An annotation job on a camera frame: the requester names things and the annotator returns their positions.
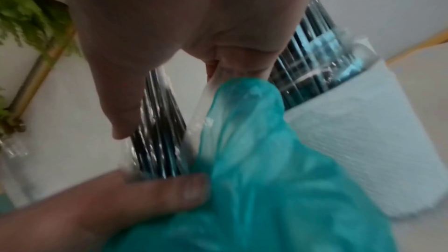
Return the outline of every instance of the human hand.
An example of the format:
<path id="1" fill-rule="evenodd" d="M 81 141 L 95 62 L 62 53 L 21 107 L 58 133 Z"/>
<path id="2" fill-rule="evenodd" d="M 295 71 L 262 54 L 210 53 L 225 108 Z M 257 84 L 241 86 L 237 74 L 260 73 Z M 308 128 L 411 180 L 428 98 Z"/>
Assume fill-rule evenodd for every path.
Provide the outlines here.
<path id="1" fill-rule="evenodd" d="M 134 181 L 135 176 L 115 171 L 0 217 L 1 250 L 92 251 L 124 228 L 190 210 L 209 196 L 205 175 Z"/>
<path id="2" fill-rule="evenodd" d="M 122 139 L 140 122 L 144 78 L 184 49 L 206 63 L 269 72 L 309 0 L 66 0 L 101 106 Z"/>

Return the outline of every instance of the teal fabric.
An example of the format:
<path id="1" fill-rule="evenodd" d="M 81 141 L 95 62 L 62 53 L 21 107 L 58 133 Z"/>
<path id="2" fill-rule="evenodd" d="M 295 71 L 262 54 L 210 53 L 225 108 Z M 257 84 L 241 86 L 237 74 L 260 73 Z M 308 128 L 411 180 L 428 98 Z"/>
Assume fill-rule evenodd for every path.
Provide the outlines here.
<path id="1" fill-rule="evenodd" d="M 395 251 L 387 219 L 333 160 L 298 141 L 283 112 L 268 82 L 224 84 L 194 166 L 210 174 L 211 200 L 124 231 L 104 251 Z"/>

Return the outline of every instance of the plastic bag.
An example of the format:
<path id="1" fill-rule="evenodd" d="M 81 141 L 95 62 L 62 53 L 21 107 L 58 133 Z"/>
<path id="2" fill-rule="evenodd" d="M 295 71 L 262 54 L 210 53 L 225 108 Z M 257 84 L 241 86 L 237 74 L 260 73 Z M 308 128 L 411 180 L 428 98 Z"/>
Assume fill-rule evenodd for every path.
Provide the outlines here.
<path id="1" fill-rule="evenodd" d="M 104 251 L 395 251 L 383 214 L 333 160 L 298 141 L 283 113 L 266 81 L 223 84 L 192 168 L 210 174 L 210 201 L 123 231 Z"/>

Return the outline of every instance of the wooden edge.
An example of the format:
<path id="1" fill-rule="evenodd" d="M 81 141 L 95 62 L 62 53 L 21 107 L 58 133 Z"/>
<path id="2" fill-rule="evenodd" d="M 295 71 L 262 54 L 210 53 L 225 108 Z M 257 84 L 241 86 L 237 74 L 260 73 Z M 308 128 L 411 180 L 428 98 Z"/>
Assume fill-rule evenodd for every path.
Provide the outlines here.
<path id="1" fill-rule="evenodd" d="M 75 36 L 75 29 L 73 25 L 67 28 L 67 38 L 60 44 L 50 44 L 47 50 L 48 56 L 39 56 L 33 68 L 25 79 L 23 85 L 20 87 L 17 95 L 13 99 L 11 105 L 8 107 L 10 112 L 8 122 L 13 125 L 22 116 L 28 107 L 29 103 L 39 90 L 45 78 L 50 73 L 54 64 L 59 60 L 64 50 Z"/>
<path id="2" fill-rule="evenodd" d="M 448 42 L 448 29 L 444 30 L 443 32 L 441 32 L 439 34 L 436 34 L 435 36 L 433 36 L 429 40 L 427 40 L 427 41 L 425 41 L 425 42 L 423 42 L 423 43 L 421 43 L 421 44 L 419 44 L 419 45 L 417 45 L 417 46 L 415 46 L 413 48 L 408 49 L 407 51 L 403 52 L 402 54 L 397 55 L 397 56 L 389 59 L 387 61 L 387 64 L 392 64 L 395 61 L 398 61 L 398 60 L 406 57 L 407 55 L 413 53 L 416 50 L 429 48 L 429 47 L 432 47 L 434 45 L 438 45 L 438 44 L 442 44 L 442 43 L 446 43 L 446 42 Z"/>

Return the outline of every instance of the teal plastic bag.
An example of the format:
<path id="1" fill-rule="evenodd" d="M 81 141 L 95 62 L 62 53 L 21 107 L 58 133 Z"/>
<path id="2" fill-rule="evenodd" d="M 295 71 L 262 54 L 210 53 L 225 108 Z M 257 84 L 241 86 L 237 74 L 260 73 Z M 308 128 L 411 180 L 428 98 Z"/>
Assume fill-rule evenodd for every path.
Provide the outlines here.
<path id="1" fill-rule="evenodd" d="M 222 85 L 193 167 L 210 174 L 211 200 L 123 231 L 104 251 L 395 251 L 383 214 L 333 160 L 298 141 L 283 113 L 266 81 Z"/>

